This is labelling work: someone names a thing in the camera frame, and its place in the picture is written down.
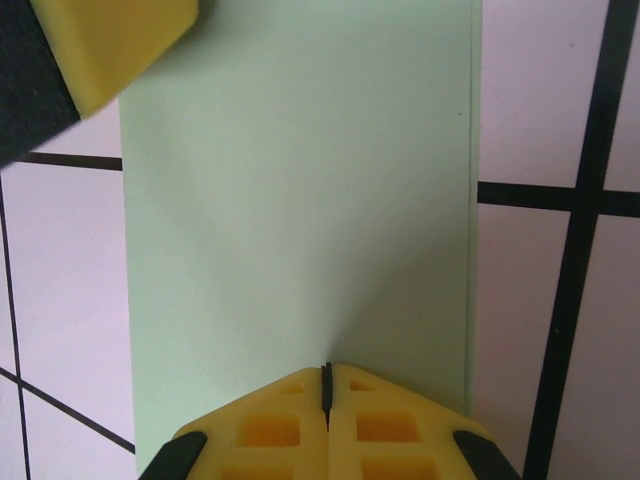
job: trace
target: black foam pad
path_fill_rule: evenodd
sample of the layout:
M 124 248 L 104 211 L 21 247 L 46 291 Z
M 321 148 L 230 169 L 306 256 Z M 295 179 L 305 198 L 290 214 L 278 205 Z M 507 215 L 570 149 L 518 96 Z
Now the black foam pad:
M 31 4 L 0 1 L 0 167 L 78 120 Z

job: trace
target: white tile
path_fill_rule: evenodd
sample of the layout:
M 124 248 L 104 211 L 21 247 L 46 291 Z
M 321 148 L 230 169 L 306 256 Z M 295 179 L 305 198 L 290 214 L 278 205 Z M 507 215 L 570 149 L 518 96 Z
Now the white tile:
M 0 377 L 0 478 L 26 478 L 18 387 L 4 377 Z
M 23 377 L 133 439 L 122 174 L 2 172 Z
M 522 472 L 569 214 L 481 205 L 473 416 Z
M 15 374 L 16 364 L 13 352 L 13 330 L 11 328 L 11 313 L 9 311 L 4 248 L 1 243 L 3 239 L 4 237 L 0 232 L 0 367 Z
M 58 135 L 36 152 L 121 157 L 118 101 L 114 100 L 93 117 Z
M 33 480 L 133 480 L 135 457 L 29 392 L 25 392 Z
M 575 183 L 607 2 L 483 2 L 480 180 Z
M 640 478 L 640 220 L 600 217 L 549 479 Z
M 613 136 L 605 186 L 640 192 L 640 22 L 636 26 Z

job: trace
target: green paper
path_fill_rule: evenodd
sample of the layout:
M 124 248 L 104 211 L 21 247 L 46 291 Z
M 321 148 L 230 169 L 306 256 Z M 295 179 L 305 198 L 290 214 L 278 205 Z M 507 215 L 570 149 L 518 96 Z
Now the green paper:
M 327 360 L 464 410 L 478 7 L 204 2 L 122 95 L 139 467 Z

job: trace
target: light green card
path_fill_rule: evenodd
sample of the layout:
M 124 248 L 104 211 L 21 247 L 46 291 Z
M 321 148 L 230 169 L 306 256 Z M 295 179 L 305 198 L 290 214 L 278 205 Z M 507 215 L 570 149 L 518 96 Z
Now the light green card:
M 478 10 L 204 2 L 122 96 L 139 467 L 327 360 L 464 409 Z

